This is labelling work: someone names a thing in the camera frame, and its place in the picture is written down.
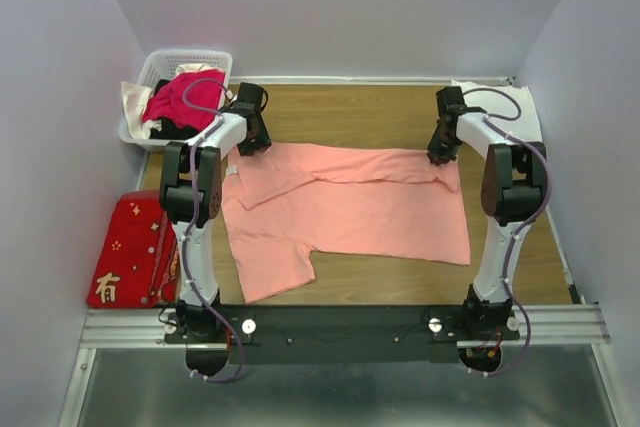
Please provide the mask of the salmon pink t shirt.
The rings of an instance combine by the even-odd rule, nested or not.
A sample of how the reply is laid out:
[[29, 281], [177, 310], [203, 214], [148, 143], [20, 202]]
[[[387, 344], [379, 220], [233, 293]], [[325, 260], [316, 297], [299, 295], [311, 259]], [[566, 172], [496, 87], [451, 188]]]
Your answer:
[[406, 149], [275, 143], [228, 155], [222, 212], [246, 302], [315, 279], [312, 252], [467, 266], [459, 169]]

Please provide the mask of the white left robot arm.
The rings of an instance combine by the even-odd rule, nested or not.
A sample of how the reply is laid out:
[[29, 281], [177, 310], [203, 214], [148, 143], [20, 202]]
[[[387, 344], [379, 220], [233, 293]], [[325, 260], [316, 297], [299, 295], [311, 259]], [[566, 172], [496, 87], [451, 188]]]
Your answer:
[[222, 161], [231, 152], [251, 156], [271, 147], [262, 117], [266, 90], [243, 82], [236, 93], [225, 88], [223, 95], [228, 103], [212, 111], [209, 125], [166, 145], [159, 194], [179, 252], [178, 326], [201, 342], [214, 340], [220, 330], [239, 339], [215, 308], [220, 289], [213, 272], [212, 228], [222, 204]]

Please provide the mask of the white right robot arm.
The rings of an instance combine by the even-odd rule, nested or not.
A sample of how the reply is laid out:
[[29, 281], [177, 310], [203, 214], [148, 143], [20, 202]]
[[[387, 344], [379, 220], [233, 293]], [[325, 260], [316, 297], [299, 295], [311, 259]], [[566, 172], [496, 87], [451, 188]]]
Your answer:
[[518, 326], [512, 279], [524, 239], [551, 193], [546, 147], [524, 105], [503, 88], [447, 86], [436, 94], [438, 119], [427, 146], [429, 161], [456, 160], [461, 145], [484, 160], [480, 201], [487, 235], [478, 273], [453, 328], [467, 340], [515, 339]]

